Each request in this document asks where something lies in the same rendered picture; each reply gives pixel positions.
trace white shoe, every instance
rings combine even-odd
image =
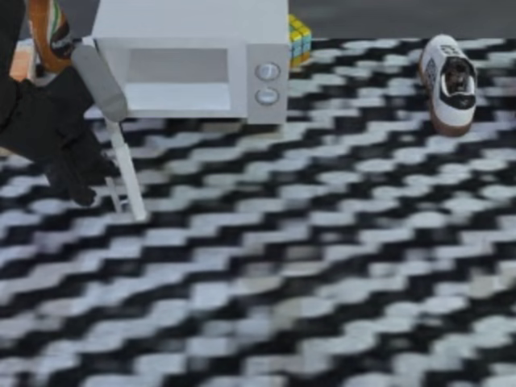
[[[430,96],[431,119],[443,135],[465,135],[476,109],[476,70],[449,35],[437,35],[423,49],[419,76]]]

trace gray background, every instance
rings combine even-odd
[[[98,0],[59,3],[75,35],[89,34]],[[290,8],[322,38],[516,37],[515,0],[290,0]]]

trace black and white tablecloth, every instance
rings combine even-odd
[[[516,41],[461,42],[460,139],[423,44],[316,42],[279,129],[127,123],[148,224],[2,160],[0,387],[514,387]]]

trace white microwave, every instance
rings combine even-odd
[[[92,38],[132,118],[286,120],[288,0],[101,0]]]

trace rubik's cube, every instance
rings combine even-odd
[[[289,15],[290,67],[298,67],[310,58],[312,31],[294,15]]]

